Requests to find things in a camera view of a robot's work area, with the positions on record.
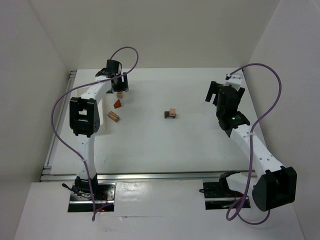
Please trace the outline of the long light wood block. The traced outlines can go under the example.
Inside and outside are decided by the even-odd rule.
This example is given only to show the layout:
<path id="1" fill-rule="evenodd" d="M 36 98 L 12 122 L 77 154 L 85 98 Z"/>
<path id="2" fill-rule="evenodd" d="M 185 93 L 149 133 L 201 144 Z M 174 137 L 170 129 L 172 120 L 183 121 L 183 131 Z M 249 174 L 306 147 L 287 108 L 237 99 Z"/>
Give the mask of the long light wood block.
<path id="1" fill-rule="evenodd" d="M 111 120 L 113 120 L 116 123 L 120 120 L 120 117 L 117 114 L 115 114 L 113 111 L 110 111 L 107 115 Z"/>

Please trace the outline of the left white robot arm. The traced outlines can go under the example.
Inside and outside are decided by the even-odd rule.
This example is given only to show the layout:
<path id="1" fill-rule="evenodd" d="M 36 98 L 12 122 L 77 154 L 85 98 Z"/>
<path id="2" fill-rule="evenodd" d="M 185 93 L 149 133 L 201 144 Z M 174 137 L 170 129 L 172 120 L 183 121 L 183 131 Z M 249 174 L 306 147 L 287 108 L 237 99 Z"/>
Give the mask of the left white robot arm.
<path id="1" fill-rule="evenodd" d="M 121 74 L 122 64 L 108 59 L 106 67 L 96 73 L 94 84 L 69 101 L 69 125 L 82 161 L 72 186 L 72 191 L 78 196 L 95 194 L 99 190 L 94 157 L 94 141 L 101 126 L 98 104 L 106 94 L 129 90 L 128 78 L 121 77 Z"/>

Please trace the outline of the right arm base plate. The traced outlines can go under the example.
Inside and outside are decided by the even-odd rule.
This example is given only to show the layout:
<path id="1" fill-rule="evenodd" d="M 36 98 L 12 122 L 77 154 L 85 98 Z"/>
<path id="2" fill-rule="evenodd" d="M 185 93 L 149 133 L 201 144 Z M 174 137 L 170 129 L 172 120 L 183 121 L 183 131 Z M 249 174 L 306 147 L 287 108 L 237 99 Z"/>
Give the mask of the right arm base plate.
<path id="1" fill-rule="evenodd" d="M 199 192 L 204 196 L 206 210 L 227 210 L 243 194 L 236 191 L 224 191 L 219 182 L 204 182 Z"/>

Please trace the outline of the light wood cube block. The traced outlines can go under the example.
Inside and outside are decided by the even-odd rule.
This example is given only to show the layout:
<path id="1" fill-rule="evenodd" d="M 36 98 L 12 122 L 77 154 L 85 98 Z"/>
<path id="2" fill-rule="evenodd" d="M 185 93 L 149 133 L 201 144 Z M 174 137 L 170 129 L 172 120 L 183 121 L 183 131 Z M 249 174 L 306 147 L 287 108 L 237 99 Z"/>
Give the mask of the light wood cube block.
<path id="1" fill-rule="evenodd" d="M 174 117 L 174 116 L 176 115 L 176 109 L 175 109 L 175 108 L 170 108 L 170 109 L 169 109 L 169 115 L 170 115 L 171 117 Z"/>

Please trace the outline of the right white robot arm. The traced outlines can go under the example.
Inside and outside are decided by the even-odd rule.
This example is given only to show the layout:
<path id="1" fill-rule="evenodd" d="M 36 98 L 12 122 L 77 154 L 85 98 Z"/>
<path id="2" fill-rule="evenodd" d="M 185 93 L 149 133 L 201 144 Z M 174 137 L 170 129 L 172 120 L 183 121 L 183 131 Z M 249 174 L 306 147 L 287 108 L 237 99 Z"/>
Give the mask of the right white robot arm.
<path id="1" fill-rule="evenodd" d="M 227 193 L 239 192 L 252 197 L 255 206 L 266 212 L 295 201 L 297 172 L 272 155 L 254 133 L 246 116 L 238 111 L 244 92 L 239 81 L 229 84 L 212 81 L 205 98 L 216 106 L 219 126 L 248 157 L 257 177 L 247 187 L 247 176 L 230 171 L 220 176 L 219 183 Z"/>

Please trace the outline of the dark brown arch block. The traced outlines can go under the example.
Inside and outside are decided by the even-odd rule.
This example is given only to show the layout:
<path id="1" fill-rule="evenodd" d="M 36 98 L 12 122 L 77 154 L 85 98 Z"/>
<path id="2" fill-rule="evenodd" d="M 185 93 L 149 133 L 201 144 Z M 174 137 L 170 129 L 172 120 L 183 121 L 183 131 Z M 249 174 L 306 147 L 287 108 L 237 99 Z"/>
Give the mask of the dark brown arch block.
<path id="1" fill-rule="evenodd" d="M 169 118 L 175 119 L 176 118 L 176 113 L 175 112 L 170 112 L 170 111 L 165 111 L 164 112 L 164 118 L 165 119 L 169 119 Z"/>

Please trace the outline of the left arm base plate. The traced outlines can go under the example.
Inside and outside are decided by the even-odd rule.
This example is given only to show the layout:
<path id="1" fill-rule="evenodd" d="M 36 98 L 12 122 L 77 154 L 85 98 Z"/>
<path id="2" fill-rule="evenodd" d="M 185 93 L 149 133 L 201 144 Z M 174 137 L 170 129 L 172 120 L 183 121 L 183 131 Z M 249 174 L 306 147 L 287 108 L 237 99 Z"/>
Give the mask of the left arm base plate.
<path id="1" fill-rule="evenodd" d="M 113 212 L 115 209 L 116 184 L 103 183 L 94 194 L 95 207 L 98 212 Z M 68 213 L 93 212 L 92 196 L 90 193 L 70 193 Z"/>

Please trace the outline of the white plastic bin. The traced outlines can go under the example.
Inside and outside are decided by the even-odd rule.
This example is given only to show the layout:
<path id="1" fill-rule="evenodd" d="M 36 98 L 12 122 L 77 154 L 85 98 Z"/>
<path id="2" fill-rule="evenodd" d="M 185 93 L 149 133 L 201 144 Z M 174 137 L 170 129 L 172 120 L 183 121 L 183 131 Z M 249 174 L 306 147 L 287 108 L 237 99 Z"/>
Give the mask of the white plastic bin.
<path id="1" fill-rule="evenodd" d="M 82 94 L 84 94 L 89 87 L 83 87 L 76 90 L 76 96 L 80 97 Z M 100 128 L 99 133 L 107 130 L 107 95 L 105 94 L 102 99 L 98 103 L 98 113 L 100 118 Z"/>

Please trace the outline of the orange triangular wood block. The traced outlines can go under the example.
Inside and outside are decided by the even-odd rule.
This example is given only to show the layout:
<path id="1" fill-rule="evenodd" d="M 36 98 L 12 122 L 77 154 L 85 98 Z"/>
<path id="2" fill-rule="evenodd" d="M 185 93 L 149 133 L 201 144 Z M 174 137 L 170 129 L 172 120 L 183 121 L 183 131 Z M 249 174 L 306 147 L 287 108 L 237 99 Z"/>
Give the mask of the orange triangular wood block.
<path id="1" fill-rule="evenodd" d="M 122 107 L 122 103 L 120 99 L 118 99 L 114 104 L 113 104 L 114 109 L 118 109 Z"/>

